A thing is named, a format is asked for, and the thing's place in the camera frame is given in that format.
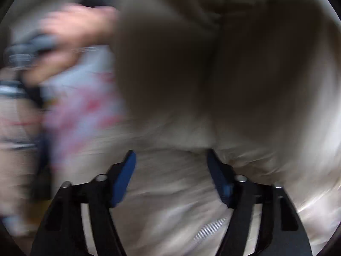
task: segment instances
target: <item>silver bolt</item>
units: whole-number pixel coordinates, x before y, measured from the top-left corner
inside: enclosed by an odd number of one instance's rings
[[[72,183],[70,181],[65,181],[63,184],[62,184],[62,188],[65,189],[65,188],[68,188],[69,186],[71,186]]]
[[[273,186],[274,186],[276,189],[281,189],[281,188],[282,188],[282,185],[280,184],[280,182],[274,182],[274,183],[273,183]]]
[[[107,180],[108,179],[108,176],[106,176],[105,174],[100,174],[100,175],[98,175],[97,177],[96,177],[96,181],[97,182],[103,182],[103,181],[105,181],[105,180]]]
[[[243,175],[236,175],[235,180],[238,182],[246,182],[248,179]]]

